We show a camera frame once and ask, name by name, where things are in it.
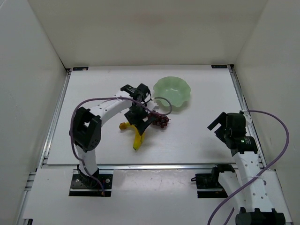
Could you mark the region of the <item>yellow fake banana bunch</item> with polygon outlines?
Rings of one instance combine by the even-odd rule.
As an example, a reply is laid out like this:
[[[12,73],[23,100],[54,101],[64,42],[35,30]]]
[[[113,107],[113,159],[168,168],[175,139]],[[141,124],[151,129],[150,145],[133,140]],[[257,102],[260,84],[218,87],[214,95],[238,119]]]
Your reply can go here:
[[[143,133],[142,135],[139,134],[138,129],[134,125],[131,125],[129,122],[120,123],[119,129],[120,130],[132,129],[135,132],[133,149],[139,150],[141,144],[143,143],[143,141],[145,139],[145,133]]]

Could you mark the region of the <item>dark red fake grapes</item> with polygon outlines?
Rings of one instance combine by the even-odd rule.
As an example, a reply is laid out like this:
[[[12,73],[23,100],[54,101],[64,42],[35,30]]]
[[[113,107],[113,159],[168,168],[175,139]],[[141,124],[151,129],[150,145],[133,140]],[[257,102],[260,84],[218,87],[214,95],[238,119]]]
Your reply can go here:
[[[161,129],[164,129],[168,126],[170,119],[167,116],[161,116],[157,114],[150,113],[148,116],[149,119],[152,119],[152,125],[157,126]]]

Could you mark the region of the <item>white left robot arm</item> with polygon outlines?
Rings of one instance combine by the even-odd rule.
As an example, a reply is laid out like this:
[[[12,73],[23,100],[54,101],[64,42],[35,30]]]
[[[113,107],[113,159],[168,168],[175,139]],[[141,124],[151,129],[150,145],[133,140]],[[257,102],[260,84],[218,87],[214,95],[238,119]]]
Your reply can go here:
[[[148,115],[156,106],[151,100],[150,89],[142,83],[136,88],[127,84],[113,97],[98,98],[98,101],[100,104],[92,108],[76,107],[69,131],[72,151],[79,161],[79,180],[91,189],[104,188],[99,179],[95,153],[101,140],[102,126],[116,114],[127,110],[125,117],[128,124],[135,128],[135,146],[139,148],[146,128],[152,123]]]

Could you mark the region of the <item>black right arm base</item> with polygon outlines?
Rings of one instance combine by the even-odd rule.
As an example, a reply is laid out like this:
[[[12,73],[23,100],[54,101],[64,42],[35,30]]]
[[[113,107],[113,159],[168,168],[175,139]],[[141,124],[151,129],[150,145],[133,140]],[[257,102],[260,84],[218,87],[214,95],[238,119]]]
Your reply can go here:
[[[227,198],[228,195],[218,182],[220,173],[235,172],[230,164],[216,164],[210,173],[197,173],[191,178],[196,183],[198,199]]]

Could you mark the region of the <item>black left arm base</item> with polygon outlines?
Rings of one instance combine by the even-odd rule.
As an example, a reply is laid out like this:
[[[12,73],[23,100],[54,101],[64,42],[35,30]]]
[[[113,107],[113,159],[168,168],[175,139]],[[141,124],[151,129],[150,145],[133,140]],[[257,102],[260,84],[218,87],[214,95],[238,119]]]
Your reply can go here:
[[[77,169],[73,170],[72,179],[70,182],[69,196],[76,197],[111,197],[113,174],[109,172],[95,173],[98,181],[78,172]]]

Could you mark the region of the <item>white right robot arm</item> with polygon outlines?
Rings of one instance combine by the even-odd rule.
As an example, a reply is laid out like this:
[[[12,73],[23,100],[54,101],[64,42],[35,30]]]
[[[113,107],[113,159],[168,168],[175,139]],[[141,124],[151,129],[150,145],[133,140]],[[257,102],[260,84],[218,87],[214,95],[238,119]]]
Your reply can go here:
[[[222,112],[209,126],[212,130],[216,125],[216,137],[230,149],[238,167],[240,177],[229,165],[217,166],[217,180],[225,190],[227,197],[213,210],[208,219],[211,224],[216,213],[227,202],[232,202],[237,225],[284,225],[285,216],[277,212],[269,199],[262,174],[275,164],[282,155],[279,154],[263,169],[259,166],[258,147],[254,137],[246,135],[247,122],[250,116],[244,112]]]

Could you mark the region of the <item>green scalloped fruit bowl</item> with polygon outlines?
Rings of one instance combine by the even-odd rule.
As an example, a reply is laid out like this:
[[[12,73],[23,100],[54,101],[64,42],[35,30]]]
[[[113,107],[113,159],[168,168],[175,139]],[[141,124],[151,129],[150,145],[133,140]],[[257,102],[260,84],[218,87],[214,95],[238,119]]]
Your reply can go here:
[[[189,108],[191,88],[184,79],[167,76],[154,84],[153,97],[162,112],[172,109],[171,114],[183,114]]]

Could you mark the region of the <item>front aluminium rail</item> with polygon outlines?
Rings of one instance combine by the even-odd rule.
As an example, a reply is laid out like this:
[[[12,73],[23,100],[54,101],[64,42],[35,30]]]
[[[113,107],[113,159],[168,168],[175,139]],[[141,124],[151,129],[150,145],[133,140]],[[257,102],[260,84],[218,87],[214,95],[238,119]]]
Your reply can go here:
[[[167,169],[211,169],[215,164],[101,164],[97,165],[99,170],[167,170]],[[48,165],[43,164],[41,167],[35,169],[76,169],[76,165]]]

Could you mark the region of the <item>right aluminium side rail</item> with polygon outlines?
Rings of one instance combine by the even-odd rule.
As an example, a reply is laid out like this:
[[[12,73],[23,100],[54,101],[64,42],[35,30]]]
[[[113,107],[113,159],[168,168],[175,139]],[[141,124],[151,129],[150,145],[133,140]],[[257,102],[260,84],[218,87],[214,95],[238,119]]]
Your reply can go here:
[[[289,147],[273,165],[273,169],[277,172],[292,223],[297,225],[299,224],[297,162],[300,151],[299,68],[279,63],[267,66],[235,63],[234,71],[248,109],[261,110],[278,116],[289,130]]]

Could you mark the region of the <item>aluminium side rail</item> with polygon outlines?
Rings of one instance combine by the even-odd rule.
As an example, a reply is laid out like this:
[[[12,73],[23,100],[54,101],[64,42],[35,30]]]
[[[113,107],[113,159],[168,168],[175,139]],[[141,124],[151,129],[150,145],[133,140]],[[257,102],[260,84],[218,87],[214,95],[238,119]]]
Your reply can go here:
[[[67,91],[67,88],[68,88],[68,83],[69,83],[71,73],[72,73],[71,68],[66,69],[66,76],[65,76],[65,79],[64,79],[64,83],[62,85],[62,88],[61,88],[61,91],[60,91],[60,94],[59,94],[59,98],[57,100],[57,103],[56,103],[56,106],[55,106],[55,109],[54,109],[54,113],[53,113],[53,116],[52,116],[52,119],[51,119],[51,122],[50,122],[50,125],[49,125],[49,128],[48,128],[48,131],[46,133],[45,141],[42,145],[42,149],[41,149],[40,154],[39,154],[37,165],[34,167],[33,171],[30,171],[30,173],[27,177],[27,181],[26,181],[26,185],[25,185],[23,196],[22,196],[21,205],[20,205],[20,208],[19,208],[19,211],[18,211],[18,214],[17,214],[17,221],[15,222],[15,225],[31,225],[32,222],[33,222],[33,219],[24,219],[23,218],[24,210],[25,210],[25,207],[27,205],[29,192],[31,191],[36,172],[37,172],[38,169],[41,169],[43,167],[43,162],[46,159],[48,159],[49,150],[50,150],[50,147],[51,147],[51,144],[52,144],[52,140],[53,140],[55,129],[56,129],[56,126],[57,126],[57,123],[58,123],[58,119],[59,119],[59,115],[60,115],[61,108],[62,108],[62,105],[63,105],[63,101],[64,101],[65,94],[66,94],[66,91]]]
[[[278,116],[289,130],[289,147],[273,165],[273,169],[277,172],[292,223],[297,225],[299,224],[297,162],[300,151],[299,68],[279,63],[267,66],[235,63],[234,71],[248,109],[261,110]]]

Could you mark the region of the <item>left aluminium side rail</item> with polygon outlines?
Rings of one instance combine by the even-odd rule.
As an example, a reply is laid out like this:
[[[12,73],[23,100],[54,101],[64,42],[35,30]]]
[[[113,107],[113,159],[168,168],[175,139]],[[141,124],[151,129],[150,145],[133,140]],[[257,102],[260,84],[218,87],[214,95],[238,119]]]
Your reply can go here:
[[[58,123],[58,119],[59,119],[59,115],[60,115],[61,108],[62,108],[62,105],[63,105],[63,101],[64,101],[65,94],[66,94],[66,91],[67,91],[67,88],[68,88],[68,83],[69,83],[71,73],[72,73],[71,68],[66,69],[66,76],[65,76],[65,79],[64,79],[64,83],[62,85],[62,88],[61,88],[61,91],[60,91],[60,94],[59,94],[59,98],[57,100],[57,103],[56,103],[56,106],[55,106],[55,109],[54,109],[54,113],[53,113],[53,116],[52,116],[52,119],[51,119],[51,122],[50,122],[50,125],[49,125],[49,128],[48,128],[48,131],[46,133],[45,141],[42,145],[42,149],[41,149],[40,154],[39,154],[37,165],[34,167],[33,171],[30,171],[30,173],[27,177],[27,181],[26,181],[26,185],[25,185],[23,196],[22,196],[21,205],[20,205],[20,208],[19,208],[19,211],[18,211],[18,214],[17,214],[17,221],[15,222],[15,225],[31,225],[32,222],[33,222],[33,219],[24,219],[23,218],[24,210],[25,210],[25,207],[27,205],[29,192],[31,191],[36,172],[37,172],[38,169],[41,169],[43,167],[43,162],[46,159],[48,159],[49,150],[50,150],[50,147],[51,147],[51,144],[52,144],[52,140],[53,140],[55,129],[56,129],[56,126],[57,126],[57,123]]]

